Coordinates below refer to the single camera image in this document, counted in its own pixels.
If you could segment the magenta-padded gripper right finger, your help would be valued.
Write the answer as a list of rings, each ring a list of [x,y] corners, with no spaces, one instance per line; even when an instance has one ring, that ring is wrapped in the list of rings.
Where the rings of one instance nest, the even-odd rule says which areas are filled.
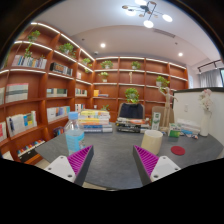
[[[137,145],[133,146],[133,157],[143,186],[180,170],[167,156],[158,157]]]

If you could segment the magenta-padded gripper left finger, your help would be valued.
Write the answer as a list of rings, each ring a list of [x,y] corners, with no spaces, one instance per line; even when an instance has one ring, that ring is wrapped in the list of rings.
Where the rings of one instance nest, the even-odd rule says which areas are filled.
[[[45,171],[82,186],[93,155],[94,147],[90,145],[68,157],[60,155],[45,168]]]

